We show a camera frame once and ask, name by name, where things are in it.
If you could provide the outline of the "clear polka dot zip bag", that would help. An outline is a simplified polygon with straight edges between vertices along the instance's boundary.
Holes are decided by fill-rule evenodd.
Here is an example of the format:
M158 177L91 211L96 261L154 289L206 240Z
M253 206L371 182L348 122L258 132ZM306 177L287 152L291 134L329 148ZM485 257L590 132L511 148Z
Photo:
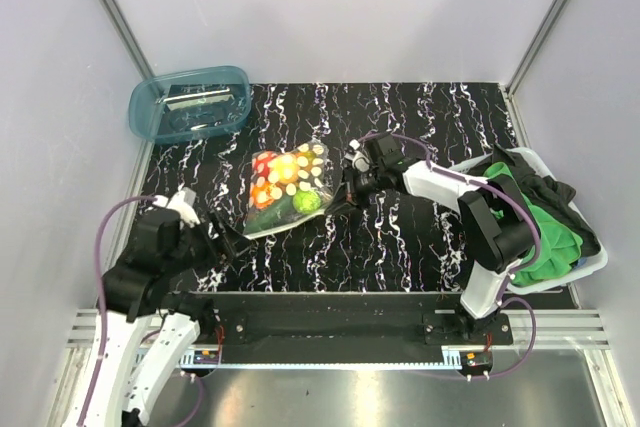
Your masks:
M279 156L284 154L306 156L309 159L309 167L307 168L307 171L309 172L309 177L306 180L300 179L290 184L281 184L281 183L272 183L272 184L279 185L284 190L283 196L291 196L292 199L293 199L293 196L296 194L296 192L299 190L315 191L321 196L323 200L323 206L319 211L311 215L303 215L298 213L299 214L298 219L290 224L287 224L278 228L274 228L271 230L259 232L256 234L247 234L245 232L245 224L247 221L247 216L248 216L248 213L253 208L255 208L255 207L249 206L249 198L248 198L248 211L247 211L246 220L244 224L244 236L249 239L257 239L260 237L273 235L279 232L283 232L283 231L295 228L313 217L322 215L326 207L331 203L333 199L333 191L331 189L330 182L326 179L326 171L328 167L328 148L323 143L316 140L311 140L311 141L300 144L299 146L297 146L296 148L290 151L281 152L281 153L277 152L277 153L279 154ZM253 185L261 185L266 183L271 183L271 182L269 181L269 179L267 181L260 179L258 183L255 184L252 180L252 169L251 169L249 197L250 197L251 187Z

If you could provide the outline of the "green fake lime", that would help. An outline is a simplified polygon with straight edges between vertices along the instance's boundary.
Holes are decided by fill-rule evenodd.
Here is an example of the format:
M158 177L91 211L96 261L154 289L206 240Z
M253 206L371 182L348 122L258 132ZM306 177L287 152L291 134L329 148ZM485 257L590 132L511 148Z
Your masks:
M294 209L303 215L311 215L321 209L323 200L315 191L299 190L293 196Z

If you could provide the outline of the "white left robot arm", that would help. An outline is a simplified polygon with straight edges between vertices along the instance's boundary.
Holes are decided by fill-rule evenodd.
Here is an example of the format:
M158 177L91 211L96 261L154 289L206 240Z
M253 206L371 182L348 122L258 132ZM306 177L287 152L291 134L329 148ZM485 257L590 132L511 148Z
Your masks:
M154 207L115 265L98 276L99 317L68 426L146 426L180 358L219 328L212 302L173 293L174 277L235 260L251 242L216 213Z

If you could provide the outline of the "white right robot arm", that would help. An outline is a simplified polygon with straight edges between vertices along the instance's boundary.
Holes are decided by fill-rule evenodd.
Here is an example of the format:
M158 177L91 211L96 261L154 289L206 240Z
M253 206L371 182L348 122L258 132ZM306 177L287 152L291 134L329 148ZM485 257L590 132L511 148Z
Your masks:
M374 195L393 190L440 204L459 214L474 261L456 307L453 328L466 343L486 336L503 307L507 284L536 262L541 234L516 182L506 174L467 175L430 160L405 155L392 133L371 133L350 142L342 178L327 215L366 210Z

